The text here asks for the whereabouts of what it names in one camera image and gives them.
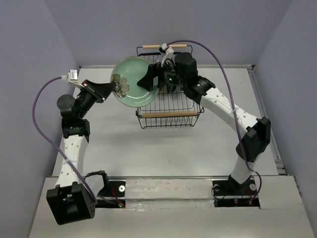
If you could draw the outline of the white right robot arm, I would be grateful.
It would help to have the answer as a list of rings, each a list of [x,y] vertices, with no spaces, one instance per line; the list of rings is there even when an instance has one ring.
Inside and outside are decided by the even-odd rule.
[[[155,78],[159,87],[180,87],[187,98],[213,112],[237,133],[238,158],[224,188],[233,194],[244,191],[259,155],[270,143],[270,120],[247,113],[235,105],[232,95],[225,97],[213,82],[199,75],[190,53],[165,54],[161,61],[148,66],[137,85],[151,92]]]

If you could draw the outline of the large dark teal plate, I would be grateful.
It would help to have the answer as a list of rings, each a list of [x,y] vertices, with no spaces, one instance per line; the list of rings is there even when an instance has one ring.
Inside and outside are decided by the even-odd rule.
[[[177,86],[172,85],[172,84],[167,84],[166,89],[167,89],[167,94],[173,93],[176,90]]]

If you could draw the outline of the black wire dish rack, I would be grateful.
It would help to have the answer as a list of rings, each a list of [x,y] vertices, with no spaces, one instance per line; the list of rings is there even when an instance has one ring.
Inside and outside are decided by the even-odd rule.
[[[174,55],[188,52],[192,54],[191,45],[172,46]],[[137,56],[144,57],[152,63],[162,60],[159,45],[136,47]],[[148,105],[136,109],[136,117],[142,129],[163,127],[193,127],[205,109],[187,98],[179,87],[167,94],[166,85],[159,88],[158,95]]]

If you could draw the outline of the pale green plate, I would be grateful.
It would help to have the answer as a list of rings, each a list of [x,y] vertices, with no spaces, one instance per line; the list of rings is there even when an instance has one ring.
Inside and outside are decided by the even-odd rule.
[[[127,57],[112,70],[110,81],[116,84],[115,98],[128,107],[143,107],[150,104],[158,95],[158,80],[154,80],[154,89],[149,92],[137,85],[146,75],[151,62],[143,57]]]

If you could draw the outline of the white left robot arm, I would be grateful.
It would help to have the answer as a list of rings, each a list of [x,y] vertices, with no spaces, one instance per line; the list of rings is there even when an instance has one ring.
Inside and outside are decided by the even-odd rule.
[[[58,225],[94,218],[97,195],[104,196],[109,192],[106,180],[99,178],[91,187],[83,175],[85,152],[90,141],[90,123],[84,117],[95,103],[103,103],[115,87],[113,82],[85,80],[77,97],[64,94],[57,100],[64,143],[64,149],[59,152],[64,161],[55,187],[47,191],[46,199]]]

